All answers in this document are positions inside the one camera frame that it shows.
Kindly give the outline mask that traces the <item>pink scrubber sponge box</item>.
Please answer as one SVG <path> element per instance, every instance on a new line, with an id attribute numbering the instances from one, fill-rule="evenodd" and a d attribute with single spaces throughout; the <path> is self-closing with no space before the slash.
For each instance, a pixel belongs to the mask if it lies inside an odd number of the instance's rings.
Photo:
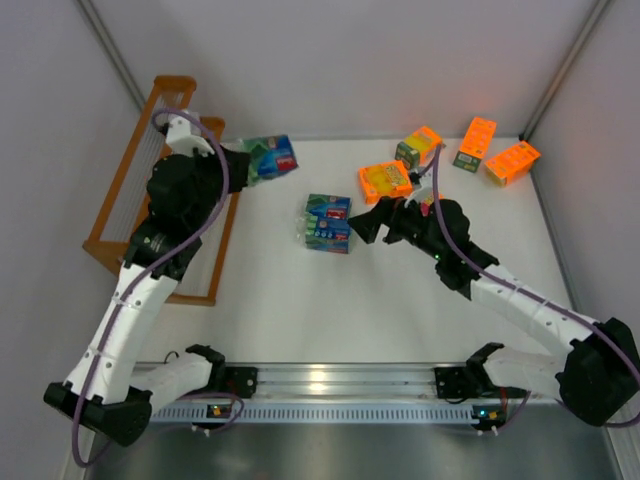
<path id="1" fill-rule="evenodd" d="M 420 210 L 423 216 L 428 216 L 431 205 L 434 203 L 434 194 L 429 193 L 420 203 Z"/>

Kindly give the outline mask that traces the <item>blue green sponge pack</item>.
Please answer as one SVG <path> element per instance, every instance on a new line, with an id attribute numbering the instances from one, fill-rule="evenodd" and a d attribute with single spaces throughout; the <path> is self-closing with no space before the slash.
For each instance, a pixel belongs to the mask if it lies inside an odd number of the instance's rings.
<path id="1" fill-rule="evenodd" d="M 351 210 L 351 204 L 349 197 L 310 194 L 305 205 L 305 212 L 317 217 L 346 220 Z"/>
<path id="2" fill-rule="evenodd" d="M 249 186 L 280 178 L 298 168 L 288 135 L 245 138 L 239 145 L 240 150 L 249 155 Z"/>
<path id="3" fill-rule="evenodd" d="M 307 249 L 348 254 L 351 228 L 344 219 L 305 215 L 297 223 L 299 241 Z"/>

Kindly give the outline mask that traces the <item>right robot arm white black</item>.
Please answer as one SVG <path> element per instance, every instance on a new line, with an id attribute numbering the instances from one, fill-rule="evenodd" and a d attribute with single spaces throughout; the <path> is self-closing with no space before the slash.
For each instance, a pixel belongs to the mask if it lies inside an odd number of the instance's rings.
<path id="1" fill-rule="evenodd" d="M 453 200 L 427 214 L 414 201 L 383 197 L 348 221 L 367 244 L 386 226 L 385 243 L 405 241 L 435 261 L 440 281 L 472 303 L 498 313 L 545 348 L 529 354 L 490 342 L 472 354 L 463 372 L 483 395 L 515 388 L 564 404 L 584 423 L 610 426 L 639 391 L 639 352 L 631 329 L 616 318 L 599 322 L 530 291 L 470 238 L 470 221 Z"/>

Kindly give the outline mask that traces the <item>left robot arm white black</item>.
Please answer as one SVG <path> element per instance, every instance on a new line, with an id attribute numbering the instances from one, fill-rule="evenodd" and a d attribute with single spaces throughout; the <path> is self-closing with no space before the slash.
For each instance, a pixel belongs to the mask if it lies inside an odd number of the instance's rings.
<path id="1" fill-rule="evenodd" d="M 153 414 L 186 394 L 225 387 L 224 356 L 193 345 L 178 359 L 135 377 L 142 343 L 202 245 L 223 195 L 247 185 L 250 157 L 224 149 L 173 153 L 153 167 L 148 215 L 130 237 L 117 287 L 81 360 L 44 401 L 73 421 L 126 447 Z"/>

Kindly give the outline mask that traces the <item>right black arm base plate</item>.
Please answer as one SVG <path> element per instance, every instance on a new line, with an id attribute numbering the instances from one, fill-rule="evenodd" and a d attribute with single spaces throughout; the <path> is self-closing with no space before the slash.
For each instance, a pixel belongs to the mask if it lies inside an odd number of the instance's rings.
<path id="1" fill-rule="evenodd" d="M 434 369 L 435 386 L 439 399 L 520 399 L 525 390 L 514 387 L 494 385 L 485 373 L 474 372 L 466 366 L 436 367 Z"/>

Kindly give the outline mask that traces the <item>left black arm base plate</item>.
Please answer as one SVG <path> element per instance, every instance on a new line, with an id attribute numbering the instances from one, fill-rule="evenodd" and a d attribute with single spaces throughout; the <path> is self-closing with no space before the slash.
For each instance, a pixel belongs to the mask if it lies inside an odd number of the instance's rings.
<path id="1" fill-rule="evenodd" d="M 251 366 L 214 366 L 207 383 L 201 388 L 189 391 L 183 398 L 229 393 L 249 399 L 256 392 L 258 373 L 259 370 Z"/>

